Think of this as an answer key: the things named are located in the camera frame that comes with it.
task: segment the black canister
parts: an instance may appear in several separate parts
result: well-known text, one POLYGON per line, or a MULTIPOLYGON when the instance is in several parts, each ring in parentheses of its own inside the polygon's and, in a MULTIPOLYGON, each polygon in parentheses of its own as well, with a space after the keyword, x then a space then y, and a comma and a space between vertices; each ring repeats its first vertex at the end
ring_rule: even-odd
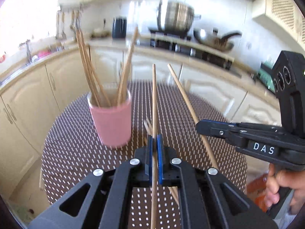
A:
POLYGON ((127 19, 126 17, 113 18, 112 38, 126 38, 127 19))

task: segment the silver screw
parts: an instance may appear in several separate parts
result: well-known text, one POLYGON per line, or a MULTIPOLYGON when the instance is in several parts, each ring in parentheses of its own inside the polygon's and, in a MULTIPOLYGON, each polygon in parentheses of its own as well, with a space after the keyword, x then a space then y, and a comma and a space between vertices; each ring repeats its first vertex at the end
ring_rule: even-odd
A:
POLYGON ((177 158, 177 157, 175 157, 175 158, 173 158, 172 159, 172 164, 181 164, 181 159, 180 158, 177 158))
POLYGON ((100 177, 101 175, 104 174, 104 171, 102 169, 95 169, 93 171, 93 174, 96 176, 96 177, 100 177))
POLYGON ((140 160, 138 160, 137 158, 133 158, 129 161, 129 163, 131 165, 138 165, 140 163, 140 160))
POLYGON ((209 168, 208 173, 212 176, 216 175, 218 173, 218 170, 215 168, 209 168))

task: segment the white lettering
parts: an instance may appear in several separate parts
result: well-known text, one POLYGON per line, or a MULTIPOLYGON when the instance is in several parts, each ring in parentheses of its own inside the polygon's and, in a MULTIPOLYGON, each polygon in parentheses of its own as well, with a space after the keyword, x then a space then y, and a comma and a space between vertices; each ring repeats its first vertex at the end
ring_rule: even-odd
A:
POLYGON ((264 145, 264 147, 260 151, 266 152, 266 145, 264 145))
POLYGON ((254 150, 257 150, 257 149, 259 148, 259 146, 260 146, 260 144, 255 142, 254 148, 253 148, 253 149, 254 149, 254 150))
POLYGON ((274 147, 270 147, 270 151, 268 153, 273 154, 273 150, 274 150, 274 147))

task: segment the brown patterned tablecloth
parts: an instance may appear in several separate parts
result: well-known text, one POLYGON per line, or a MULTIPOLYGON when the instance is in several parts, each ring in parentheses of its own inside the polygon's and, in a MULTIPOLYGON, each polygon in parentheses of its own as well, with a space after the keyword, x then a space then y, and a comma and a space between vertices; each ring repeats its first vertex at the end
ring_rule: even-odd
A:
MULTIPOLYGON (((152 82, 129 84, 132 94, 132 136, 121 149, 104 146, 97 135, 89 111, 86 94, 72 102, 54 122, 42 155, 43 179, 48 200, 52 204, 96 168, 106 171, 132 158, 144 145, 147 136, 143 120, 152 115, 152 82)), ((199 119, 226 121, 211 104, 196 94, 188 97, 199 119)), ((180 91, 175 86, 158 84, 159 127, 164 145, 173 147, 177 155, 194 167, 207 169, 211 163, 200 135, 180 91)), ((247 164, 242 154, 222 139, 208 137, 219 168, 242 191, 246 184, 247 164)), ((158 188, 157 228, 180 228, 179 209, 169 190, 158 188)), ((129 228, 150 228, 151 191, 134 188, 129 228)))

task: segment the triangular cutout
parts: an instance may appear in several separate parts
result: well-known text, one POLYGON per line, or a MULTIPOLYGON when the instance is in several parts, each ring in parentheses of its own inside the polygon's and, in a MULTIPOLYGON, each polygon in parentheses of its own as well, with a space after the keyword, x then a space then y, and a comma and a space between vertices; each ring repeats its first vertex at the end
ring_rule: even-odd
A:
POLYGON ((86 183, 78 191, 76 191, 71 197, 69 197, 63 204, 60 205, 59 209, 73 217, 76 217, 79 213, 81 205, 86 198, 90 189, 90 184, 86 183))
POLYGON ((226 199, 230 212, 233 216, 238 215, 239 213, 246 212, 250 205, 243 200, 228 184, 220 184, 222 193, 226 199))

